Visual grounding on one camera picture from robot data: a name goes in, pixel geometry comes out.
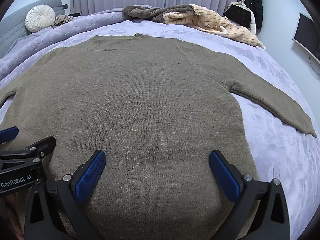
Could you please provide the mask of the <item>olive brown knit sweater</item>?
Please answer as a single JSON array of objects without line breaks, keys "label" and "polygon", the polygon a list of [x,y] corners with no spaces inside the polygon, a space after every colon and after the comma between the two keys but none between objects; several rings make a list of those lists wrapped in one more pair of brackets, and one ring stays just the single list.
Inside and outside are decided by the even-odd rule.
[{"label": "olive brown knit sweater", "polygon": [[84,207],[106,239],[210,239],[232,208],[210,152],[258,175],[235,94],[316,137],[295,100],[231,55],[140,34],[95,36],[41,57],[1,89],[1,101],[13,98],[1,127],[20,129],[11,150],[56,137],[50,179],[95,150],[107,154]]}]

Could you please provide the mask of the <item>cream striped knit garment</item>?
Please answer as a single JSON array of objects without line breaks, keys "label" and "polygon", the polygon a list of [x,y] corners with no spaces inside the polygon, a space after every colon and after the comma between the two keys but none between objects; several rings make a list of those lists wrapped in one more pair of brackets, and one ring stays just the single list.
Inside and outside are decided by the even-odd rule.
[{"label": "cream striped knit garment", "polygon": [[221,37],[266,49],[255,34],[242,25],[235,25],[226,17],[217,12],[192,4],[192,11],[188,12],[167,12],[163,15],[165,24],[185,25],[200,31],[215,34]]}]

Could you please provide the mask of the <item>round white pleated cushion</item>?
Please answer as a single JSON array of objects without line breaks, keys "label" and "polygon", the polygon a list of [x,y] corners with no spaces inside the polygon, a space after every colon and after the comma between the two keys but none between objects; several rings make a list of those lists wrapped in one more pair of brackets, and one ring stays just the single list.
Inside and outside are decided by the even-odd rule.
[{"label": "round white pleated cushion", "polygon": [[48,28],[55,22],[55,11],[48,5],[41,4],[29,10],[25,17],[25,27],[31,33]]}]

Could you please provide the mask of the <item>small beige crumpled cloth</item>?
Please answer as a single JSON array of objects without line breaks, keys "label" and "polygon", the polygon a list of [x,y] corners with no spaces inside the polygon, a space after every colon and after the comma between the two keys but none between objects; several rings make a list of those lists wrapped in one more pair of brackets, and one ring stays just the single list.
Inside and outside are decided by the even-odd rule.
[{"label": "small beige crumpled cloth", "polygon": [[66,14],[57,15],[54,20],[54,23],[51,25],[51,27],[56,28],[56,27],[61,26],[65,23],[71,22],[73,20],[73,18],[74,18],[73,16],[68,16]]}]

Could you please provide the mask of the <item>black sparkly garment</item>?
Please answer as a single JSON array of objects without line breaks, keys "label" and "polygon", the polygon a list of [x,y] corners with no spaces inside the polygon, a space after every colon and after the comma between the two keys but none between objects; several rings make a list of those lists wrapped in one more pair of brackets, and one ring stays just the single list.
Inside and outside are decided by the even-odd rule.
[{"label": "black sparkly garment", "polygon": [[223,16],[243,27],[250,28],[251,26],[252,14],[246,6],[243,6],[242,3],[229,3],[228,8],[223,13]]}]

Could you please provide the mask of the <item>wall mounted monitor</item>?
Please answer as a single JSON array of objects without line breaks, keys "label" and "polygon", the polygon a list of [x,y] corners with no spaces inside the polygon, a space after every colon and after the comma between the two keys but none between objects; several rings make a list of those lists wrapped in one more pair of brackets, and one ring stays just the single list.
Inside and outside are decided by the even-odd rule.
[{"label": "wall mounted monitor", "polygon": [[293,40],[319,62],[319,30],[315,22],[300,13]]}]

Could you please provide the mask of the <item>dark brown knit garment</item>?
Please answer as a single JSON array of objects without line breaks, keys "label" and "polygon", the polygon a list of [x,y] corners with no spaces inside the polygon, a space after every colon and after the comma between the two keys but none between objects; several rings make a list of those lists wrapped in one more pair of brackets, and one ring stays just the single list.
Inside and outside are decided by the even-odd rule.
[{"label": "dark brown knit garment", "polygon": [[169,12],[187,13],[194,12],[189,4],[175,5],[167,8],[147,8],[140,5],[129,5],[122,12],[133,18],[164,23],[163,15]]}]

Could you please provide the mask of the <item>black hanging jacket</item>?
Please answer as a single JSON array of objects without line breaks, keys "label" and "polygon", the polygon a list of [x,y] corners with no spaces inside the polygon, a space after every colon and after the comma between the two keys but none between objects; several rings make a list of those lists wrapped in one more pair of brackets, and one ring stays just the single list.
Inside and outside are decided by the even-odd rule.
[{"label": "black hanging jacket", "polygon": [[255,25],[257,29],[261,29],[263,25],[263,0],[243,0],[254,15]]}]

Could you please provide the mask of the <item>grey quilted headboard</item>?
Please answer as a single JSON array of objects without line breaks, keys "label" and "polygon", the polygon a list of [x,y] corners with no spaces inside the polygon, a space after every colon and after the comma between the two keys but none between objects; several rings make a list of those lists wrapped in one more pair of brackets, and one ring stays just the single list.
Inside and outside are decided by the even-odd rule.
[{"label": "grey quilted headboard", "polygon": [[25,27],[25,17],[33,7],[41,4],[51,7],[56,15],[66,13],[65,9],[67,9],[67,5],[63,5],[61,0],[39,0],[30,3],[3,18],[0,25],[1,58],[5,56],[17,39],[31,34]]}]

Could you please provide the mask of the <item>lavender plush bed blanket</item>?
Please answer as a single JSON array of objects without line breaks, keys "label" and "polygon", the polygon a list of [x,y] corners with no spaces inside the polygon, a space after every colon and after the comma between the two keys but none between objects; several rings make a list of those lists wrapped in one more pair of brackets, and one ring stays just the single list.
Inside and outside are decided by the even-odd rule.
[{"label": "lavender plush bed blanket", "polygon": [[[1,85],[7,85],[49,51],[100,35],[176,38],[236,57],[248,69],[296,100],[306,114],[312,111],[287,72],[263,49],[183,25],[129,20],[119,8],[82,16],[57,28],[19,38],[1,50]],[[278,177],[290,216],[291,238],[298,239],[319,206],[319,137],[298,132],[267,110],[239,97],[246,139],[262,179]]]}]

